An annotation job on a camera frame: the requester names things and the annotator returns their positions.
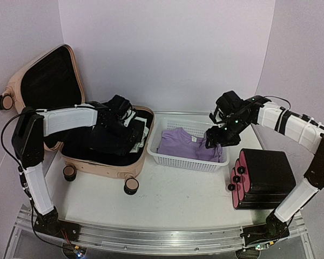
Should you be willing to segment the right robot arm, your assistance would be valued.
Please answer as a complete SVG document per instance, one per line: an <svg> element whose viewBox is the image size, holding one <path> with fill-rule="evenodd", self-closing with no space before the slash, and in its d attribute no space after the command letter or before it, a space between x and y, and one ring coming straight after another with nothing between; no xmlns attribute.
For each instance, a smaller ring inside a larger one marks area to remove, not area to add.
<svg viewBox="0 0 324 259"><path fill-rule="evenodd" d="M310 156L302 178L266 217L261 234L246 234L258 241L283 237L295 214L324 189L324 124L275 103L273 98L257 95L242 99L234 91L225 92L209 114L213 126L206 131L208 148L229 147L241 142L240 134L248 126L256 125L294 142Z"/></svg>

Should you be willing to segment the white plastic mesh basket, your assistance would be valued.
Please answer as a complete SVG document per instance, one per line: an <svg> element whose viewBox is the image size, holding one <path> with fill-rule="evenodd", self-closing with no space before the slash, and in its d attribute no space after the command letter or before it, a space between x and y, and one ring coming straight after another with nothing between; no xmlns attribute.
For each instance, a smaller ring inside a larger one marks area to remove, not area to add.
<svg viewBox="0 0 324 259"><path fill-rule="evenodd" d="M155 162L170 167L215 172L229 164L229 150L206 148L206 131L213 125L195 120L163 117L157 120L147 151Z"/></svg>

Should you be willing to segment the pink hard-shell suitcase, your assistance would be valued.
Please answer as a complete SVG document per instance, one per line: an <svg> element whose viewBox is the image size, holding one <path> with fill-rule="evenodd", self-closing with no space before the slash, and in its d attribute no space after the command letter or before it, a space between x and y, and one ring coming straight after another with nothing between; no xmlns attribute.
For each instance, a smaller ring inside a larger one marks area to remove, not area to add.
<svg viewBox="0 0 324 259"><path fill-rule="evenodd" d="M54 149L65 160L66 180L82 171L123 179L126 194L137 192L154 113L119 95L85 101L70 46L56 47L13 75L0 95L0 110L11 108L18 112L12 157L29 194L45 189L44 153Z"/></svg>

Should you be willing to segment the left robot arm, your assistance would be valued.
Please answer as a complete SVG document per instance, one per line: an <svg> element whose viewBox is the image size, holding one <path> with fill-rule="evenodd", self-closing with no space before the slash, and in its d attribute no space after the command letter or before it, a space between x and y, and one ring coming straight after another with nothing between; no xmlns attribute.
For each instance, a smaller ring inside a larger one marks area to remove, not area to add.
<svg viewBox="0 0 324 259"><path fill-rule="evenodd" d="M62 231L62 224L51 213L56 211L43 175L45 138L78 128L91 130L81 149L89 160L96 155L126 155L135 145L138 134L133 128L136 115L130 101L115 95L106 103L91 101L58 108L24 108L15 116L17 124L11 138L22 175L22 187L32 205L43 218L41 227L51 236Z"/></svg>

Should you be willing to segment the white printed t-shirt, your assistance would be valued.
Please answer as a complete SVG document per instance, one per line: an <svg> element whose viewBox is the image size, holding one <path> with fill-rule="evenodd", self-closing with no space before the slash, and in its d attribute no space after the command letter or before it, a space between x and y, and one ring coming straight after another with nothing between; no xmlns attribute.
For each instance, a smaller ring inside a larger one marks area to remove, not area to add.
<svg viewBox="0 0 324 259"><path fill-rule="evenodd" d="M132 110L130 115L124 120L124 126L127 129L131 129L132 135L130 144L132 148L129 153L138 153L139 149L144 147L144 141L149 134L149 128L147 127L147 119L138 116L138 111Z"/></svg>

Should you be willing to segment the black clothing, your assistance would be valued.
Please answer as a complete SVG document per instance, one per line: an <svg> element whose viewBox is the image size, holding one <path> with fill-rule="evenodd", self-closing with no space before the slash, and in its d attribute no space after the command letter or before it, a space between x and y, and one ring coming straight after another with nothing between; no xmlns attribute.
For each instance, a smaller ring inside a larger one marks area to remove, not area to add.
<svg viewBox="0 0 324 259"><path fill-rule="evenodd" d="M118 119L122 121L122 123L130 115L132 110L136 110L128 100L119 102L109 101L103 104L92 101L89 104L100 110L103 109L104 113L102 115L105 120ZM131 135L128 138L115 137L108 133L101 123L93 126L85 133L83 145L86 148L100 153L125 156L132 148L132 146L130 146L130 144L133 143L130 141Z"/></svg>

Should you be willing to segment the purple shirt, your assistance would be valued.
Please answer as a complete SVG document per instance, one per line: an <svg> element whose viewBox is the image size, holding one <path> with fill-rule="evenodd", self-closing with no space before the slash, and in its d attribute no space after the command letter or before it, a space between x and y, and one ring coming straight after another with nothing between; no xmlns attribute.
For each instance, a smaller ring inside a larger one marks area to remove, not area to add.
<svg viewBox="0 0 324 259"><path fill-rule="evenodd" d="M195 137L183 128L163 131L158 154L209 162L220 162L222 148L206 148L206 137Z"/></svg>

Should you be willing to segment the black pink tiered rack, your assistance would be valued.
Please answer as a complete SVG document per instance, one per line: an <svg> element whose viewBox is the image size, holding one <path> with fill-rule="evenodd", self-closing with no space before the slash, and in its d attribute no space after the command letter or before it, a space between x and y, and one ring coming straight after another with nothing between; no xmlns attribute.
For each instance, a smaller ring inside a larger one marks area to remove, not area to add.
<svg viewBox="0 0 324 259"><path fill-rule="evenodd" d="M284 152L250 148L241 149L230 181L234 209L274 209L296 186Z"/></svg>

